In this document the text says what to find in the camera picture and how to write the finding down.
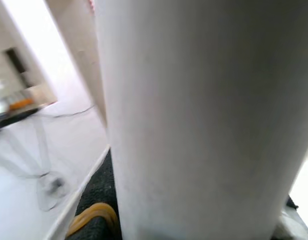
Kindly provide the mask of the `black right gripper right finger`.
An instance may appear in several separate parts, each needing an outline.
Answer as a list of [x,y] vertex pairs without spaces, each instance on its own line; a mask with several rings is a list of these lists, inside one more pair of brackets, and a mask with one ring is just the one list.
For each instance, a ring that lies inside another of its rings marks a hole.
[[298,206],[288,196],[271,240],[308,240],[308,227],[301,219],[297,209]]

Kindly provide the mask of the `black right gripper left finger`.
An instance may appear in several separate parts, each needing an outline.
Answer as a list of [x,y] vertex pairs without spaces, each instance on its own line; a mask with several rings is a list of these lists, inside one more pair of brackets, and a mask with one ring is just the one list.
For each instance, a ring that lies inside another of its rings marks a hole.
[[[75,215],[96,203],[110,205],[118,213],[115,181],[112,167],[111,152],[105,156],[101,166],[92,175],[87,183]],[[68,240],[122,240],[121,235],[114,235],[103,217],[91,219],[82,229],[68,237]]]

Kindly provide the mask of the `white plastic table leg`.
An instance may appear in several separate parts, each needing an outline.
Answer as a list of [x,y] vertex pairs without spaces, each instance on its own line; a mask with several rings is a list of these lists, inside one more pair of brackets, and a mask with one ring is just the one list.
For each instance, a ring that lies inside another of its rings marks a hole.
[[308,149],[308,0],[95,0],[123,240],[270,240]]

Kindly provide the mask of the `yellow rubber band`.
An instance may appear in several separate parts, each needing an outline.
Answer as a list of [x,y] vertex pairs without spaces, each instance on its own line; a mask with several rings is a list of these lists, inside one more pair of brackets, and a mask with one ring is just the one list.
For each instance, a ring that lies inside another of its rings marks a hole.
[[82,227],[84,227],[89,221],[96,217],[102,217],[105,220],[107,226],[114,236],[119,234],[120,227],[116,212],[109,204],[99,202],[91,205],[82,213],[74,217],[66,233],[66,237],[73,235]]

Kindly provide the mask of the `orange drink bottle rack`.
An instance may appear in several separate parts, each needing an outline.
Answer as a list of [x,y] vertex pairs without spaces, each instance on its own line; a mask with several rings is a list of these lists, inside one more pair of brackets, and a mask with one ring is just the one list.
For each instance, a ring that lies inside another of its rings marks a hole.
[[19,110],[22,109],[26,106],[32,105],[34,104],[34,101],[32,98],[25,98],[22,100],[19,100],[15,103],[12,103],[9,105],[9,111],[15,111],[15,110]]

